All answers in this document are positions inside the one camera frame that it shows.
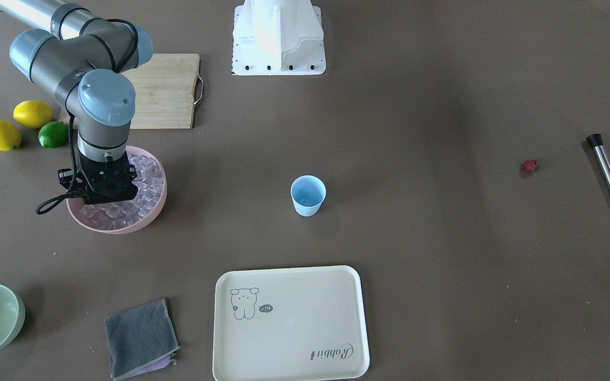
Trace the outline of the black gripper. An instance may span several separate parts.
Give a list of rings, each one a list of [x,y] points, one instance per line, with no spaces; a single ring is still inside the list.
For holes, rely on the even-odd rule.
[[[83,198],[86,205],[133,200],[138,187],[133,184],[137,174],[125,153],[119,159],[93,161],[79,154],[79,168],[58,170],[61,186],[73,197]]]

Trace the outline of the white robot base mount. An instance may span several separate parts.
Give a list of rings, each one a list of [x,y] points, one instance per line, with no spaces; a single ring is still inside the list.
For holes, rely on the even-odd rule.
[[[327,68],[320,7],[310,1],[244,1],[235,7],[231,73],[321,75]]]

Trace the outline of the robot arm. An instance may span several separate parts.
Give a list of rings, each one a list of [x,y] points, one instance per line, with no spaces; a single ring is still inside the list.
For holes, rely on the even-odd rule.
[[[127,143],[136,90],[124,72],[151,60],[148,32],[63,1],[0,1],[0,13],[31,27],[10,46],[14,67],[78,120],[78,132],[67,134],[73,166],[58,171],[66,191],[41,203],[37,214],[68,198],[87,205],[132,200],[137,174]]]

